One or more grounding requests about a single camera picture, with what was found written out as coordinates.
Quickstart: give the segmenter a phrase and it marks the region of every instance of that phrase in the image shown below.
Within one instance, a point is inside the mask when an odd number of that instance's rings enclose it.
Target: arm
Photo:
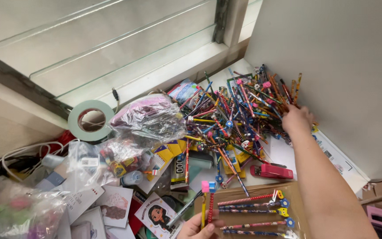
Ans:
[[[289,105],[283,128],[294,147],[298,185],[313,238],[377,239],[352,189],[312,137],[313,115]]]

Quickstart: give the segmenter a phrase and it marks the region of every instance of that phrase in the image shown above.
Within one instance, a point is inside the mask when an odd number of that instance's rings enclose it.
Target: pile of pencils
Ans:
[[[275,79],[277,74],[268,74],[265,65],[256,68],[254,76],[242,75],[230,68],[229,71],[232,78],[227,80],[227,88],[214,91],[206,74],[207,88],[197,87],[195,94],[180,106],[188,126],[186,165],[188,147],[195,140],[199,150],[213,150],[225,160],[233,177],[238,179],[249,196],[225,148],[232,145],[250,155],[248,160],[255,159],[269,164],[263,159],[261,142],[268,144],[266,138],[271,134],[290,143],[288,134],[282,128],[282,117],[288,112],[287,104],[298,107],[302,74],[299,74],[297,83],[293,80],[290,91],[282,79],[279,80],[281,90]],[[195,107],[186,107],[187,102],[195,95],[200,95]]]

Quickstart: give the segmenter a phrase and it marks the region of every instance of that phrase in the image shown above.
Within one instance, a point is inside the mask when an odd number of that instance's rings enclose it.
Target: tape roll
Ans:
[[[82,128],[82,118],[90,111],[100,111],[105,117],[104,126],[96,131],[85,131]],[[87,100],[73,108],[67,119],[67,125],[76,138],[83,141],[98,141],[110,133],[111,129],[107,125],[113,117],[113,109],[108,104],[99,100]]]

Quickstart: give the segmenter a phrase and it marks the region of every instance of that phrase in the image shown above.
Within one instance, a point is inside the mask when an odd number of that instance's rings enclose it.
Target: glue tube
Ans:
[[[133,172],[125,174],[125,176],[120,179],[120,183],[123,186],[138,185],[142,182],[143,178],[144,176],[142,172],[133,171]]]

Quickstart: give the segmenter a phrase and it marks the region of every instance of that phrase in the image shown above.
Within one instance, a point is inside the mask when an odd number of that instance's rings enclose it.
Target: hand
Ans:
[[[287,105],[289,112],[284,113],[282,118],[282,128],[290,136],[296,133],[310,133],[313,123],[313,114],[303,106],[298,109],[294,105]]]
[[[213,210],[213,217],[219,216],[219,210]],[[210,224],[206,224],[203,230],[201,228],[201,213],[194,215],[182,226],[178,234],[178,239],[215,239],[218,236],[214,233],[216,227],[223,227],[223,220],[212,220]]]

